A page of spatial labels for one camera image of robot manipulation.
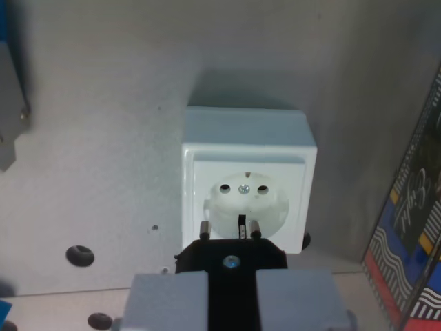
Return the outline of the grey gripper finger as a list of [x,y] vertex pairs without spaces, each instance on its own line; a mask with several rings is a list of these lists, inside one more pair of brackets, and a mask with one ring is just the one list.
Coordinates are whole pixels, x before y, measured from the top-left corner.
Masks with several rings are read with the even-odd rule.
[[328,270],[256,272],[262,330],[357,330]]
[[209,277],[205,271],[137,274],[121,330],[207,330]]

